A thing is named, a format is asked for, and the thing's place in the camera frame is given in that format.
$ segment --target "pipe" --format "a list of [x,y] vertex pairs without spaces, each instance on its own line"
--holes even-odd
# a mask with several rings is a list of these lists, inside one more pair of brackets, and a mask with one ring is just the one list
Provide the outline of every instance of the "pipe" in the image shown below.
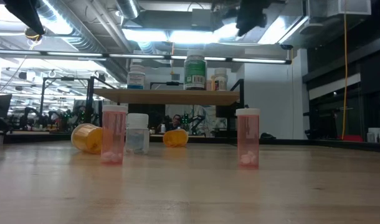
[[140,14],[140,7],[137,0],[115,0],[116,6],[121,15],[126,19],[135,19]]
[[95,6],[89,1],[84,0],[88,8],[94,13],[96,18],[100,21],[100,23],[103,25],[104,29],[107,30],[108,34],[114,39],[115,43],[118,44],[118,46],[121,48],[122,51],[127,52],[128,49],[125,47],[123,42],[118,38],[116,33],[111,30],[111,27],[104,21],[103,17],[100,15],[100,13],[97,11]]
[[116,27],[115,21],[111,18],[110,14],[102,6],[102,4],[100,3],[100,1],[99,0],[93,0],[93,2],[95,3],[96,8],[104,15],[104,17],[106,18],[106,20],[110,23],[111,27],[113,28],[113,30],[115,31],[115,33],[117,34],[117,36],[121,39],[121,41],[123,42],[123,44],[125,45],[125,47],[128,50],[127,52],[129,52],[129,53],[132,52],[130,43],[126,39],[125,35],[123,35],[122,30],[118,29]]
[[[74,28],[72,35],[79,36],[80,38],[64,39],[71,46],[80,52],[106,52],[104,46],[62,0],[42,0],[39,1],[39,5],[37,12],[40,16],[52,22],[56,21],[56,13],[58,13]],[[105,62],[99,61],[96,63],[105,67],[117,81],[126,82],[128,72],[116,60],[108,58]]]

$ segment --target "person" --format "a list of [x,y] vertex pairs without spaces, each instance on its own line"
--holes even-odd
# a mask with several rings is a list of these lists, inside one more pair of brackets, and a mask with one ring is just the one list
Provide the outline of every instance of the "person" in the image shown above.
[[182,128],[180,123],[181,118],[182,117],[180,117],[180,115],[178,114],[174,115],[172,118],[172,123],[169,123],[169,125],[166,127],[166,131],[172,131],[178,128]]

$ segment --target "wooden shelf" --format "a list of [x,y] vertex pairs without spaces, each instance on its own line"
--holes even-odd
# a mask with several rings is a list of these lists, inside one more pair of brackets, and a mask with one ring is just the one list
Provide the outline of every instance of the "wooden shelf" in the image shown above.
[[202,90],[108,90],[95,94],[120,103],[229,106],[240,98],[236,91]]

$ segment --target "desk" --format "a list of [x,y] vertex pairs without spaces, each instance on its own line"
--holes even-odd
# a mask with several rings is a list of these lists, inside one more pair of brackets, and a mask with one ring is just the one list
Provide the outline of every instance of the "desk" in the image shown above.
[[268,146],[260,169],[235,146],[151,143],[102,166],[68,141],[5,145],[2,223],[380,223],[380,153]]

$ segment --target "pink pill bottle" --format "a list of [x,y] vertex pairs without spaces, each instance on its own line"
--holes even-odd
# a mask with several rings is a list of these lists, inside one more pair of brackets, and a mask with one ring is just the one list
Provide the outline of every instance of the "pink pill bottle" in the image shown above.
[[255,108],[237,109],[237,154],[240,166],[259,168],[259,115]]
[[128,108],[103,105],[102,163],[122,164]]

